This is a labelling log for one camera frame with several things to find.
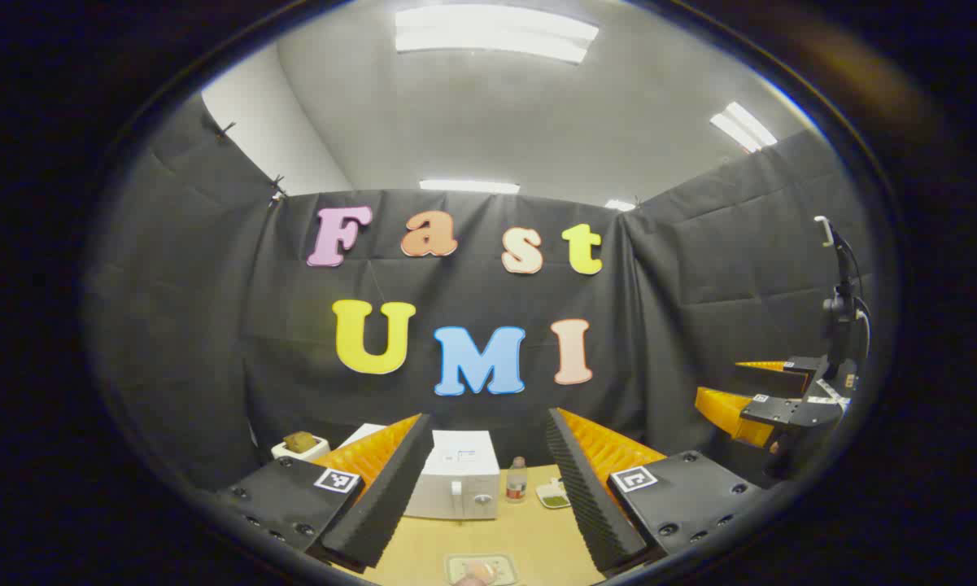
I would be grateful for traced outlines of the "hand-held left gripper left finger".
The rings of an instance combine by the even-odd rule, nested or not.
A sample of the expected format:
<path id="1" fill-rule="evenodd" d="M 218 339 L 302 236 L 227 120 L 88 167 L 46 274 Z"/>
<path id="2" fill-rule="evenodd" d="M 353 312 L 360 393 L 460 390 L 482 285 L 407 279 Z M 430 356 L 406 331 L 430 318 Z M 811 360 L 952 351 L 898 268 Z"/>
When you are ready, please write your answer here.
<path id="1" fill-rule="evenodd" d="M 433 446 L 431 417 L 415 414 L 314 462 L 277 457 L 216 498 L 273 540 L 361 574 L 379 563 Z"/>

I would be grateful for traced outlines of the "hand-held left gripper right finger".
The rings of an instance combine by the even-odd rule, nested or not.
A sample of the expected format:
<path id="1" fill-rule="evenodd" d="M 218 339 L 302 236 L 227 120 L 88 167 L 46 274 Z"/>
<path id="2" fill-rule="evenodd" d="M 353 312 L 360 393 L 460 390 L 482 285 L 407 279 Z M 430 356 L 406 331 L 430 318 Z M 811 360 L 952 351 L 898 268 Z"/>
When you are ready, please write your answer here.
<path id="1" fill-rule="evenodd" d="M 545 441 L 605 575 L 722 534 L 764 493 L 697 450 L 666 456 L 566 409 L 548 411 Z"/>

